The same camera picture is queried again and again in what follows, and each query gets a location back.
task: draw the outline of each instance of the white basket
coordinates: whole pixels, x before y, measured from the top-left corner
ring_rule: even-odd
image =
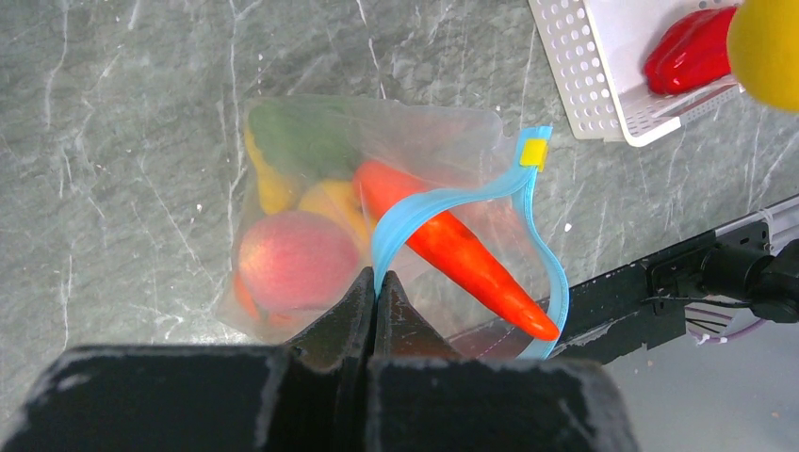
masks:
[[[577,139],[644,146],[741,92],[732,76],[679,96],[650,93],[642,67],[666,30],[733,0],[529,0]]]

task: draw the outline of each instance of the gray marble surface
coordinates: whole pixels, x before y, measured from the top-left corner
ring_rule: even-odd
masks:
[[[574,140],[524,1],[0,6],[0,424],[66,347],[248,341],[213,308],[258,93],[553,124],[536,216],[572,283],[799,192],[799,120],[745,97],[642,149]]]

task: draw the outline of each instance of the plastic bag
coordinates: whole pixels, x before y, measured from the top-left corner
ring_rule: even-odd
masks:
[[[473,233],[530,297],[551,292],[548,315],[563,328],[568,284],[532,225],[548,127],[506,138],[492,112],[312,95],[254,101],[246,118],[253,171],[230,290],[218,309],[222,321],[265,342],[283,342],[336,304],[364,266],[375,266],[377,291],[385,271],[396,271],[411,303],[446,338],[496,321],[452,280],[453,272],[465,271],[460,278],[469,281],[468,271],[481,261],[445,262],[445,275],[402,246],[411,236],[413,246],[419,227],[447,211],[454,216],[448,221]],[[535,161],[521,165],[530,144]],[[365,182],[365,174],[377,182]],[[416,186],[415,194],[386,201],[403,181]],[[368,184],[382,185],[369,191]],[[381,200],[388,202],[385,212],[372,212],[381,210]],[[424,234],[437,240],[437,232]],[[439,254],[427,258],[443,267],[448,257],[440,254],[453,245],[423,246]],[[505,323],[510,333],[514,326]],[[545,357],[554,344],[533,341],[523,355]],[[459,351],[481,356],[493,346]]]

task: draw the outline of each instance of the red chili pepper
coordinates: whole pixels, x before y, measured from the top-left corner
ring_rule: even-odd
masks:
[[[376,161],[363,163],[353,182],[375,218],[408,196],[430,190],[420,180]],[[558,327],[544,310],[450,212],[428,220],[407,245],[486,308],[527,334],[544,341],[558,338]]]
[[[729,74],[726,34],[736,10],[702,9],[672,25],[644,64],[649,89],[682,94]]]

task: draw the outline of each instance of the purple cable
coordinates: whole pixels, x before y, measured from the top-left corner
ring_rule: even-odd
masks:
[[[711,317],[722,318],[722,319],[724,319],[726,321],[732,320],[732,317],[729,316],[729,315],[721,314],[721,313],[714,313],[713,311],[708,311],[707,309],[699,309],[699,308],[692,308],[690,306],[686,306],[685,310],[688,311],[689,313],[697,313],[697,314],[709,315]],[[758,320],[753,322],[751,325],[748,325],[745,328],[742,328],[742,329],[740,329],[738,331],[735,331],[732,334],[729,334],[727,336],[722,336],[722,337],[710,337],[708,339],[705,339],[705,335],[704,334],[696,332],[696,331],[693,331],[690,328],[688,328],[688,332],[696,340],[701,341],[701,340],[704,339],[705,342],[709,342],[711,344],[722,344],[723,342],[729,342],[729,341],[741,338],[741,337],[745,336],[746,334],[749,334],[750,332],[760,328],[764,323],[766,323],[766,321],[763,320],[762,318],[759,318]]]

